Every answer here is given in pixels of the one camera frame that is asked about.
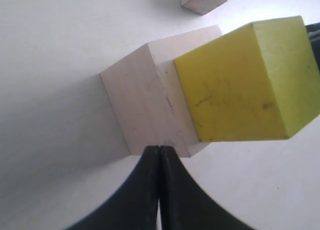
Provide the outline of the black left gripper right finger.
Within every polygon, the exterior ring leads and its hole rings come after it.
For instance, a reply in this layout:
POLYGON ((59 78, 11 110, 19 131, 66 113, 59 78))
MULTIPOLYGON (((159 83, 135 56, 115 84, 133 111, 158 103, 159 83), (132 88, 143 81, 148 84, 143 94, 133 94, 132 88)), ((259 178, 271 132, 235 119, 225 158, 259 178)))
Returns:
POLYGON ((251 230, 192 178, 172 146, 160 147, 158 172, 163 230, 251 230))

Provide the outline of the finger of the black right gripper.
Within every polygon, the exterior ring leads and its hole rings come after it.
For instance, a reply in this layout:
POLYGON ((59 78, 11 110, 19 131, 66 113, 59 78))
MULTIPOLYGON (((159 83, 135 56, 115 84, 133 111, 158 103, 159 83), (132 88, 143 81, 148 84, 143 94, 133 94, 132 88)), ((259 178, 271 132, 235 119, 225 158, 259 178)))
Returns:
POLYGON ((320 69, 320 22, 309 24, 305 27, 318 69, 320 69))

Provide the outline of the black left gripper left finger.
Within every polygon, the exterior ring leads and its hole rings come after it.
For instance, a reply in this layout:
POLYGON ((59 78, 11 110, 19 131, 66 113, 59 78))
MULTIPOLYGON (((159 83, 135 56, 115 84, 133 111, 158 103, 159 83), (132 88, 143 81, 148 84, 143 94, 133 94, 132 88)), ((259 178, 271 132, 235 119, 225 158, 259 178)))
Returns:
POLYGON ((124 183, 70 230, 155 230, 160 147, 147 146, 124 183))

